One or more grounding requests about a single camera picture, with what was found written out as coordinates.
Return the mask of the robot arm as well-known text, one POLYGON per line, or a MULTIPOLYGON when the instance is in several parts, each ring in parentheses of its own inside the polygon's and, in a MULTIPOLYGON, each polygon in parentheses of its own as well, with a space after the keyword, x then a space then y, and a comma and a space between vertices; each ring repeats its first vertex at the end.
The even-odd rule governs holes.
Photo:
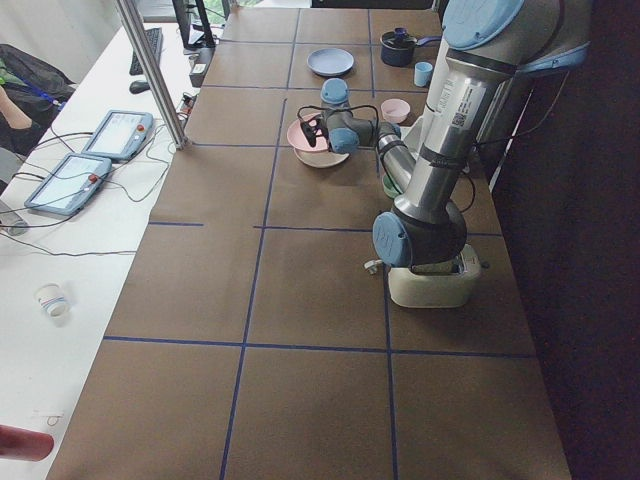
POLYGON ((589 45, 590 1, 451 1, 412 155, 397 127, 354 117, 348 87, 321 90, 320 128, 331 150, 376 149, 400 191, 373 225, 377 256, 391 267, 454 259, 466 224, 451 193, 498 87, 515 76, 549 75, 580 65, 589 45))

